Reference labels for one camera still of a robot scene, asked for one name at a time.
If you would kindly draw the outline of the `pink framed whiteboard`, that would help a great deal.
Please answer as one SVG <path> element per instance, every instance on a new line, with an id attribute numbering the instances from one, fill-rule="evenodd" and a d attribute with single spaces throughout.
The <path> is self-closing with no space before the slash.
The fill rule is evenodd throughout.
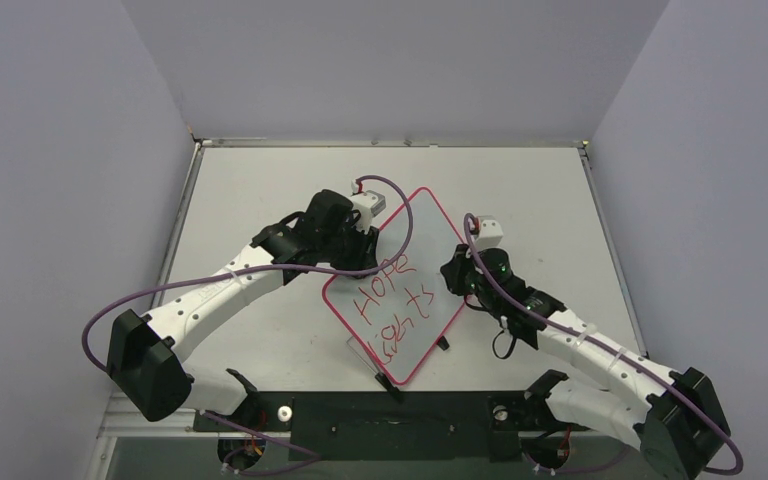
<path id="1" fill-rule="evenodd" d="M 361 280 L 334 276 L 322 289 L 324 303 L 396 386 L 412 380 L 465 308 L 440 272 L 462 236 L 429 188 L 418 188 L 408 199 L 414 226 L 403 252 L 405 208 L 399 207 L 380 226 L 378 259 L 396 261 Z"/>

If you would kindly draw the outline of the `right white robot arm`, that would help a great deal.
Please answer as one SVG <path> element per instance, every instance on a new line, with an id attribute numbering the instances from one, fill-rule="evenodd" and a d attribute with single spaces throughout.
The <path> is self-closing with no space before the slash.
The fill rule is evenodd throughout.
<path id="1" fill-rule="evenodd" d="M 550 370 L 526 391 L 524 413 L 538 427 L 575 424 L 640 452 L 667 479 L 694 479 L 724 446 L 730 427 L 711 380 L 680 373 L 628 350 L 552 295 L 516 276 L 499 248 L 471 255 L 465 244 L 440 272 L 448 291 L 472 297 L 515 341 L 589 378 Z"/>

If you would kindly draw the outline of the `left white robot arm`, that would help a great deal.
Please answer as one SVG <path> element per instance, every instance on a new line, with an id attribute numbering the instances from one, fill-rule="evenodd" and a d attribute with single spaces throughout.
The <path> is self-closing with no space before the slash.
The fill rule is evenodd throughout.
<path id="1" fill-rule="evenodd" d="M 180 408 L 210 410 L 232 429 L 258 416 L 256 387 L 241 373 L 186 365 L 197 346 L 258 298 L 287 285 L 298 266 L 326 263 L 361 278 L 377 266 L 378 228 L 372 220 L 383 195 L 316 193 L 307 209 L 261 230 L 217 272 L 217 281 L 142 315 L 127 310 L 112 324 L 106 371 L 150 422 Z"/>

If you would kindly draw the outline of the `upper black board clip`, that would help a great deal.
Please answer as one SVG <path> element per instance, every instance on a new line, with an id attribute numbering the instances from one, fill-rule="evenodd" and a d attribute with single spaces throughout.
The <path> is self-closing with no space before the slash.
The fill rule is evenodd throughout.
<path id="1" fill-rule="evenodd" d="M 441 336 L 437 342 L 436 345 L 438 348 L 440 348 L 442 351 L 448 351 L 450 348 L 450 344 L 445 336 Z"/>

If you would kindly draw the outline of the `black board clip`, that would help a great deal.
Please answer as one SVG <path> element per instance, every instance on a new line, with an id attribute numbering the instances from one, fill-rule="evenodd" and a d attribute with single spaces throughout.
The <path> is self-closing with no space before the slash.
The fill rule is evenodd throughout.
<path id="1" fill-rule="evenodd" d="M 390 381 L 390 379 L 384 373 L 377 373 L 374 376 L 375 380 L 382 386 L 382 388 L 397 402 L 402 403 L 404 401 L 403 393 Z"/>
<path id="2" fill-rule="evenodd" d="M 442 351 L 448 351 L 450 348 L 450 344 L 445 336 L 441 336 L 437 342 L 436 345 L 438 348 L 440 348 Z"/>

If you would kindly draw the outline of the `lower black board clip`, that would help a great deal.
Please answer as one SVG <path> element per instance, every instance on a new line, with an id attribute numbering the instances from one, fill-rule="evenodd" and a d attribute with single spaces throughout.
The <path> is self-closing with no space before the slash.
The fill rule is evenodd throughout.
<path id="1" fill-rule="evenodd" d="M 404 401 L 403 393 L 390 381 L 390 379 L 384 373 L 377 373 L 374 376 L 375 380 L 382 386 L 382 388 L 397 402 L 402 403 Z"/>

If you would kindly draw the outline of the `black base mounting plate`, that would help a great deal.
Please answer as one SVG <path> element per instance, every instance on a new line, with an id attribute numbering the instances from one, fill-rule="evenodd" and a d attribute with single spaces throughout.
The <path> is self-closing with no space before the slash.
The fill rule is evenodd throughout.
<path id="1" fill-rule="evenodd" d="M 554 439 L 569 424 L 522 391 L 266 392 L 231 421 L 282 433 L 289 458 L 326 461 L 518 461 L 524 446 Z"/>

